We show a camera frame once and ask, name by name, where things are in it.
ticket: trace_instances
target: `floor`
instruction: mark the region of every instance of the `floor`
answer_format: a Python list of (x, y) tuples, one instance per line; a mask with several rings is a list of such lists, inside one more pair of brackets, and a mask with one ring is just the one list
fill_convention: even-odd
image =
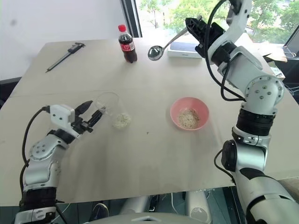
[[(206, 190), (208, 203), (212, 213), (213, 224), (242, 224), (237, 222), (235, 208), (226, 199), (224, 188)], [(173, 204), (180, 215), (185, 215), (185, 201), (182, 192), (173, 194)], [(104, 201), (109, 207), (110, 216), (118, 215), (125, 199)], [(98, 202), (72, 203), (65, 210), (68, 204), (60, 204), (61, 211), (65, 210), (64, 215), (69, 224), (83, 224), (89, 220), (93, 207)], [(18, 212), (18, 207), (0, 207), (0, 224), (10, 224)], [(174, 213), (171, 206), (171, 195), (161, 195), (157, 212)], [(63, 224), (60, 217), (54, 220), (55, 224)]]

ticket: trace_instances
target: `pink bowl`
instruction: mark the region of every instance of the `pink bowl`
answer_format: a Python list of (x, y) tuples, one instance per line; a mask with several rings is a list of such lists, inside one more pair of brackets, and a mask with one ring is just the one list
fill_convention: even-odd
[[(187, 109), (193, 109), (196, 111), (198, 117), (199, 117), (199, 124), (197, 128), (194, 129), (187, 129), (182, 127), (179, 124), (178, 116), (179, 114)], [(202, 102), (200, 99), (194, 98), (194, 97), (184, 97), (178, 99), (176, 102), (174, 102), (170, 108), (170, 116), (172, 121), (179, 127), (187, 131), (194, 131), (201, 129), (209, 119), (209, 109), (206, 106), (204, 102)]]

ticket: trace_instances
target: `metal ladle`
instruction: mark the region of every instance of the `metal ladle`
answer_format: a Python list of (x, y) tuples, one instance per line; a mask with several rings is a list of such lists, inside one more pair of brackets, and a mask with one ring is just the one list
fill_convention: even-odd
[[(197, 17), (197, 20), (200, 20), (201, 19), (201, 15), (199, 15)], [(157, 61), (159, 60), (162, 56), (163, 56), (163, 53), (165, 51), (165, 49), (168, 47), (168, 45), (170, 45), (172, 42), (174, 42), (176, 39), (178, 39), (180, 36), (182, 36), (183, 34), (185, 34), (187, 32), (187, 28), (184, 28), (182, 31), (180, 31), (177, 35), (175, 35), (175, 37), (173, 37), (166, 45), (165, 47), (161, 47), (161, 46), (158, 46), (158, 45), (155, 45), (155, 46), (152, 46), (150, 49), (149, 49), (149, 52), (148, 52), (148, 57), (150, 60), (152, 61)]]

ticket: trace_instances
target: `table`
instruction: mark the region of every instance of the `table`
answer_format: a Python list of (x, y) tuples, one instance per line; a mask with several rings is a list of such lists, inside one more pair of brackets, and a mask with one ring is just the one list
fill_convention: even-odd
[[(232, 138), (240, 102), (221, 99), (205, 61), (165, 55), (153, 62), (147, 51), (159, 43), (134, 41), (137, 63), (125, 62), (117, 40), (84, 41), (84, 49), (46, 74), (73, 42), (47, 43), (42, 48), (0, 111), (0, 206), (17, 205), (21, 198), (21, 143), (32, 115), (44, 105), (74, 108), (106, 91), (120, 95), (132, 122), (117, 131), (103, 116), (93, 133), (71, 144), (62, 162), (57, 199), (85, 202), (232, 184), (214, 167), (213, 159), (223, 142)], [(255, 55), (270, 72), (263, 58)], [(209, 107), (205, 128), (186, 132), (171, 122), (171, 104), (185, 96), (197, 97)], [(277, 179), (292, 178), (299, 176), (299, 107), (286, 91), (277, 108), (265, 172)], [(83, 118), (95, 109), (92, 105)], [(30, 129), (26, 153), (52, 128), (48, 114), (39, 115)]]

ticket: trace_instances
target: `plastic bottle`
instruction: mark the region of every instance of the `plastic bottle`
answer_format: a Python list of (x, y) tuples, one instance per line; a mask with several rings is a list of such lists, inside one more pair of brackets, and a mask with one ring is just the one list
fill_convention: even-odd
[(135, 51), (135, 45), (132, 36), (127, 32), (125, 25), (119, 25), (118, 30), (120, 31), (120, 36), (118, 41), (121, 45), (121, 50), (127, 62), (133, 63), (137, 61), (137, 54)]

